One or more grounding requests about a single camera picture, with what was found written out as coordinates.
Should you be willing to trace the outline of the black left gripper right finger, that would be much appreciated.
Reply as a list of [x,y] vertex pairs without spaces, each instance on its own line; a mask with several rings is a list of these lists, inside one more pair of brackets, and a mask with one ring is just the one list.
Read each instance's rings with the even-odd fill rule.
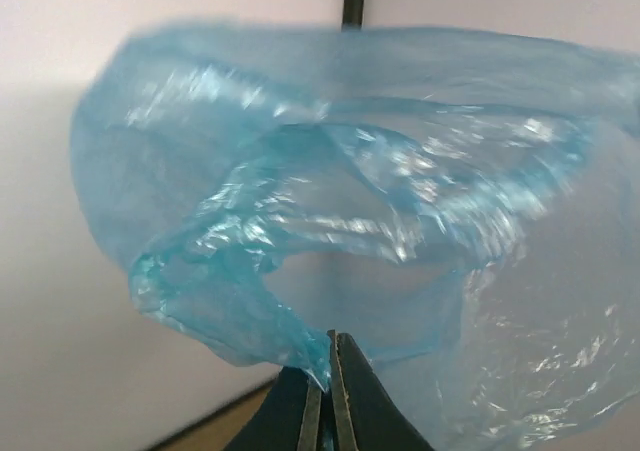
[[395,406],[369,361],[348,333],[331,340],[331,430],[336,450],[432,451]]

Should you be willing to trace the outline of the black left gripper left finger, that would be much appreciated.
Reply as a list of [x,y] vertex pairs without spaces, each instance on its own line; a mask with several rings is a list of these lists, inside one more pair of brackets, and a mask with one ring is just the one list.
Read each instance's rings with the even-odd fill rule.
[[321,449],[322,391],[295,368],[283,368],[263,403],[224,451]]

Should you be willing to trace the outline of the blue translucent plastic trash bag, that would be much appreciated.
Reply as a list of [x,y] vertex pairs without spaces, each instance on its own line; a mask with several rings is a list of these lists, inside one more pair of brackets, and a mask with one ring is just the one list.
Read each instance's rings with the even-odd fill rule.
[[639,392],[639,58],[440,27],[179,23],[80,98],[76,193],[135,308],[330,379],[351,334],[439,450]]

